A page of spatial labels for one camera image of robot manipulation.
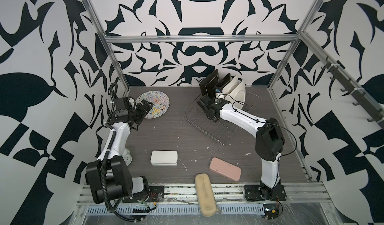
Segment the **round speckled plate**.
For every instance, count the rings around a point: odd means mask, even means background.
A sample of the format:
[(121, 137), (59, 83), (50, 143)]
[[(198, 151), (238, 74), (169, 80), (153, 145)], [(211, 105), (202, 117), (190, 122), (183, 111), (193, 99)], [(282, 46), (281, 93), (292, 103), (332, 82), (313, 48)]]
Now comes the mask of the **round speckled plate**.
[(153, 108), (146, 115), (145, 119), (155, 119), (164, 115), (170, 106), (169, 97), (161, 91), (148, 91), (141, 94), (137, 98), (137, 102), (142, 102), (143, 100), (154, 104)]

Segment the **cream square plate black rim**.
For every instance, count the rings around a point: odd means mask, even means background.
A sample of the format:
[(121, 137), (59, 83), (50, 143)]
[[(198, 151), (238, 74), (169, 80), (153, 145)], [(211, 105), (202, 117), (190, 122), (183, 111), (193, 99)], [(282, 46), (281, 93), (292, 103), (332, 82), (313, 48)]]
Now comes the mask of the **cream square plate black rim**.
[(223, 88), (223, 94), (230, 94), (239, 85), (237, 75)]

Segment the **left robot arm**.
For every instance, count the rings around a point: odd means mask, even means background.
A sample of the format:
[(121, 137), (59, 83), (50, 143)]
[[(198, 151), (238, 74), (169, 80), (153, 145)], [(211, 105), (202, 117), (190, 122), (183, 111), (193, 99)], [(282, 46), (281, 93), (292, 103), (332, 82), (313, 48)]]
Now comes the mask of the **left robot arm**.
[(109, 88), (112, 111), (104, 122), (110, 130), (106, 145), (97, 160), (86, 168), (86, 180), (94, 203), (103, 203), (110, 210), (114, 200), (142, 200), (150, 192), (144, 176), (132, 177), (125, 157), (129, 155), (126, 149), (129, 135), (139, 129), (153, 103), (146, 100), (136, 102), (130, 96), (118, 98), (117, 89), (117, 83), (112, 83)]

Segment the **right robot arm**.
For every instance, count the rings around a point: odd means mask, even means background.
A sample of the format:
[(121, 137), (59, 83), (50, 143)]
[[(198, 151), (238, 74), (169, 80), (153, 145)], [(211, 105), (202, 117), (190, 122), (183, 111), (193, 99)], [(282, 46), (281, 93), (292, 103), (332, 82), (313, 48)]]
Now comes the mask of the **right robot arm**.
[(233, 123), (255, 138), (255, 152), (262, 161), (262, 176), (258, 185), (245, 185), (248, 202), (285, 201), (287, 194), (280, 178), (280, 158), (285, 138), (279, 122), (251, 115), (223, 98), (201, 97), (197, 104), (206, 117), (218, 122), (220, 119)]

